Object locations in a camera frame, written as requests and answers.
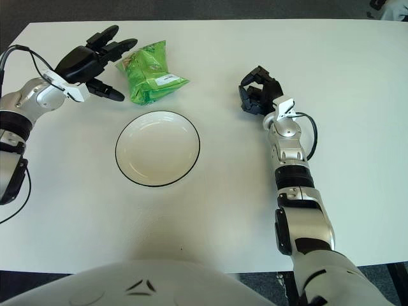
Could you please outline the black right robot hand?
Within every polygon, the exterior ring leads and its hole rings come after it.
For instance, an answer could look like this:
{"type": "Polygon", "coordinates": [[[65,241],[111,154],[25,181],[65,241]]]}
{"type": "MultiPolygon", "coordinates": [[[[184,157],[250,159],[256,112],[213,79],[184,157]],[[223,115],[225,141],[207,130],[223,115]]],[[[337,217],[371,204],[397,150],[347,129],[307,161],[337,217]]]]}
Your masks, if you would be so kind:
{"type": "Polygon", "coordinates": [[[280,83],[261,66],[242,79],[238,93],[244,112],[263,116],[277,112],[277,99],[284,96],[280,83]]]}

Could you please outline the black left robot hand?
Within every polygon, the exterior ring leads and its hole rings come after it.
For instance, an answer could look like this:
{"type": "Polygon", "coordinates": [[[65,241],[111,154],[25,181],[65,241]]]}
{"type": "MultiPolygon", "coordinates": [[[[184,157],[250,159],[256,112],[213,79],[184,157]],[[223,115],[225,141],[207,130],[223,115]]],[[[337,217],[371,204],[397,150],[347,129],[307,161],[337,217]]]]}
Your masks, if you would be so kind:
{"type": "Polygon", "coordinates": [[[97,77],[109,62],[116,62],[137,43],[135,38],[120,42],[113,40],[119,27],[112,25],[91,36],[86,45],[80,45],[68,53],[56,66],[54,72],[69,84],[86,85],[89,93],[113,101],[123,101],[124,95],[97,77]]]}

